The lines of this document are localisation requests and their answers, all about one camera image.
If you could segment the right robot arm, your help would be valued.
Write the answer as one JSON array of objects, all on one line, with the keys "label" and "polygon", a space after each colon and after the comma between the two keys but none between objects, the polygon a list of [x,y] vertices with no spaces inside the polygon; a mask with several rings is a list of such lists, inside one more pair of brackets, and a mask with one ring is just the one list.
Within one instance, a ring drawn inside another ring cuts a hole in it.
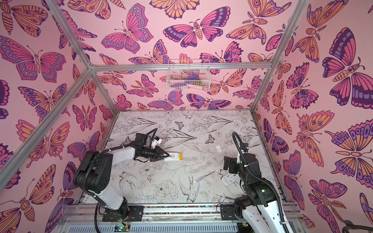
[{"label": "right robot arm", "polygon": [[233,204],[221,204],[222,220],[242,220],[252,233],[292,233],[293,229],[274,185],[263,178],[259,161],[247,143],[239,145],[238,157],[224,158],[224,170],[238,175],[244,194]]}]

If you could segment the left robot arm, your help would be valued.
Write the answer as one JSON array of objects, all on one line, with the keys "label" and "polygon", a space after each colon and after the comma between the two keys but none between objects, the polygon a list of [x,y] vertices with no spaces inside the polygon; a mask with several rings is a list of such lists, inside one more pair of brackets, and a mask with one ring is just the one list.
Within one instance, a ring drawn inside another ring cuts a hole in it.
[{"label": "left robot arm", "polygon": [[89,150],[78,167],[73,183],[96,201],[96,212],[104,208],[104,218],[124,220],[130,209],[125,197],[110,184],[112,167],[125,161],[144,158],[146,162],[157,162],[171,158],[160,146],[161,139],[149,134],[137,134],[128,144],[104,149]]}]

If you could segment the white remote with display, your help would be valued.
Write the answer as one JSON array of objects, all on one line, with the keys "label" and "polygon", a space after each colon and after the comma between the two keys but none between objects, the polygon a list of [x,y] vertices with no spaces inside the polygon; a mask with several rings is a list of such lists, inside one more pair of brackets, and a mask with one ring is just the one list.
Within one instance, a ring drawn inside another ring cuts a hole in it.
[{"label": "white remote with display", "polygon": [[221,178],[221,181],[224,186],[230,186],[231,184],[238,182],[239,180],[240,176],[238,174],[232,173],[228,173]]}]

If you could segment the white remote with green sticker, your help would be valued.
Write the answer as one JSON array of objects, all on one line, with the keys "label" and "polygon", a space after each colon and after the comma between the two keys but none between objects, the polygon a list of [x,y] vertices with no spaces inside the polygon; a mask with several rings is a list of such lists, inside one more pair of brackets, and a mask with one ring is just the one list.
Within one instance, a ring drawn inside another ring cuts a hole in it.
[{"label": "white remote with green sticker", "polygon": [[164,158],[164,161],[170,162],[170,161],[180,161],[179,160],[179,152],[169,152],[168,157]]}]

